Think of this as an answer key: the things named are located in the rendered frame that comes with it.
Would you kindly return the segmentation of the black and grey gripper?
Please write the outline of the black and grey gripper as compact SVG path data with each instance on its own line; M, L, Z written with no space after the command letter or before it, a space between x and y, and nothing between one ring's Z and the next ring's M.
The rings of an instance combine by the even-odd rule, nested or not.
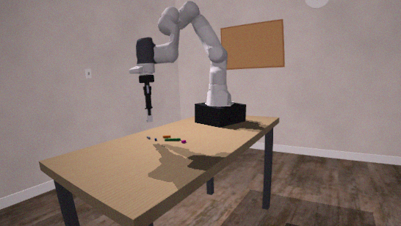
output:
M147 112L147 120L148 122L153 122L152 116L152 106L151 106L151 86L149 82L154 82L154 75L144 75L139 76L139 83L145 83L145 87L143 87L144 94L146 96L146 112Z

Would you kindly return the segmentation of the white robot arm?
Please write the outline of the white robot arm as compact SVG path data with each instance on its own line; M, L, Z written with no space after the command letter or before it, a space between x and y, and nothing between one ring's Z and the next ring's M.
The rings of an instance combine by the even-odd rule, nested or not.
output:
M174 63L178 59L180 29L185 28L189 23L194 26L195 33L211 60L209 91L205 104L207 106L233 105L234 102L231 100L226 84L228 53L222 47L209 22L201 15L198 5L193 1L185 2L179 10L175 7L168 7L162 13L158 27L162 34L170 36L168 43L155 45L152 37L137 40L137 66L129 69L129 73L152 75L155 73L154 62L155 64Z

